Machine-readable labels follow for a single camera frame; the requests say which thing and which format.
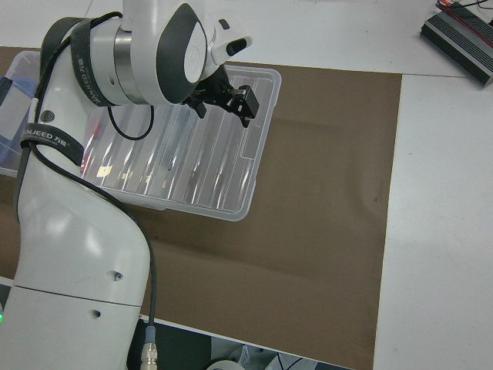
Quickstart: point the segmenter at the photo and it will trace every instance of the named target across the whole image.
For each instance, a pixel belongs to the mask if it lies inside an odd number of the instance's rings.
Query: white tabletop
[[[10,46],[39,47],[48,27],[63,16],[120,9],[117,0],[3,1],[0,45]],[[464,73],[419,38],[424,21],[436,12],[433,3],[207,0],[234,8],[251,30],[254,47],[238,60],[406,75],[377,370],[493,364],[493,90],[465,78],[435,77]]]

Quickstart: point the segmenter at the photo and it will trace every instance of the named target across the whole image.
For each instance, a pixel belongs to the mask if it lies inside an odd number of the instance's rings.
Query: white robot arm
[[[152,249],[123,205],[79,179],[80,143],[99,106],[181,103],[203,116],[209,103],[248,125],[258,102],[249,86],[229,84],[223,63],[251,37],[211,10],[204,0],[124,0],[122,18],[64,18],[50,29],[23,138],[22,245],[0,325],[2,370],[126,368]],[[153,316],[151,304],[149,370]]]

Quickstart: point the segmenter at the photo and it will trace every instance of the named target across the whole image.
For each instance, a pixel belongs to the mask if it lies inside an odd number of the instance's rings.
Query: brown mat
[[[0,74],[17,51],[0,49]],[[134,207],[154,240],[157,316],[371,369],[401,75],[275,66],[282,77],[249,215]],[[0,276],[18,258],[0,177]]]

